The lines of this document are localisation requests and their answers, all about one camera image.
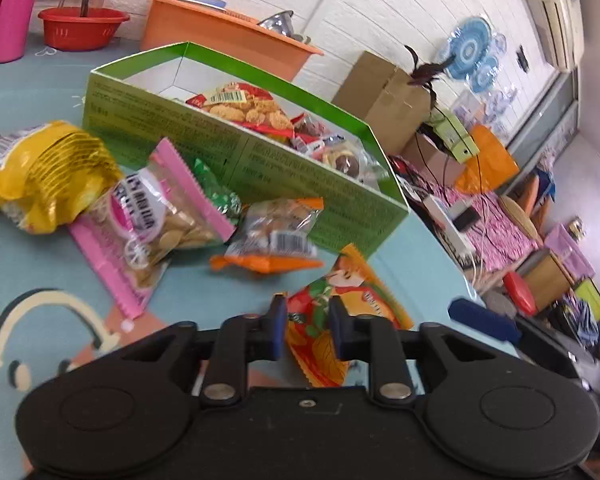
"pink bottle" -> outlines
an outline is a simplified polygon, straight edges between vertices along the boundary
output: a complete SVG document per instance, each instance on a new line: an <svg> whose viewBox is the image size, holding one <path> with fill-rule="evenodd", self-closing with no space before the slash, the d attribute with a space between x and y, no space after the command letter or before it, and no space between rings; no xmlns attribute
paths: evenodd
<svg viewBox="0 0 600 480"><path fill-rule="evenodd" d="M2 0L0 5L0 63L24 54L35 0Z"/></svg>

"power strip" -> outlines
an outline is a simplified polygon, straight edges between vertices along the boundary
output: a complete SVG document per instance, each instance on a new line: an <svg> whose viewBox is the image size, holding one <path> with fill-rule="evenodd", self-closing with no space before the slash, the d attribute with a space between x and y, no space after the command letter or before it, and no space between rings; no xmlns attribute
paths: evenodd
<svg viewBox="0 0 600 480"><path fill-rule="evenodd" d="M453 250L456 258L469 257L475 253L475 247L471 243L471 240L465 235L458 231L454 225L453 220L448 214L448 209L442 200L439 198L429 195L423 201L422 205L427 209L431 217L440 226L443 231L446 243Z"/></svg>

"air conditioner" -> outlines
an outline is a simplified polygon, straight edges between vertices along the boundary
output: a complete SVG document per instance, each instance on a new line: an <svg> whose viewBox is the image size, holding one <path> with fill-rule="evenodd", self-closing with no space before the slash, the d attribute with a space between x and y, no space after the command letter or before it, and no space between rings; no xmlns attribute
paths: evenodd
<svg viewBox="0 0 600 480"><path fill-rule="evenodd" d="M546 61L560 72L577 67L584 52L580 0L527 0Z"/></svg>

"metal bowl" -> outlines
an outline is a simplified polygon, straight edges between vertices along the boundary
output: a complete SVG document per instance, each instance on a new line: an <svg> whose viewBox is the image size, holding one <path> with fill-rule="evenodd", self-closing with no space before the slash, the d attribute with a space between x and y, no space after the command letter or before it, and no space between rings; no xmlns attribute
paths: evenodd
<svg viewBox="0 0 600 480"><path fill-rule="evenodd" d="M294 25L291 23L291 17L293 15L294 12L292 10L284 10L283 12L279 12L262 20L258 25L291 38L294 33Z"/></svg>

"pink snack package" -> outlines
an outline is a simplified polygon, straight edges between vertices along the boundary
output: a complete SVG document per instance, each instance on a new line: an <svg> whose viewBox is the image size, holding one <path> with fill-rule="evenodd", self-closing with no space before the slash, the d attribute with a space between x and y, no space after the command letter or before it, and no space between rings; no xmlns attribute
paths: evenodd
<svg viewBox="0 0 600 480"><path fill-rule="evenodd" d="M174 249L220 245L235 227L209 201L169 139L69 226L122 312L140 316Z"/></svg>

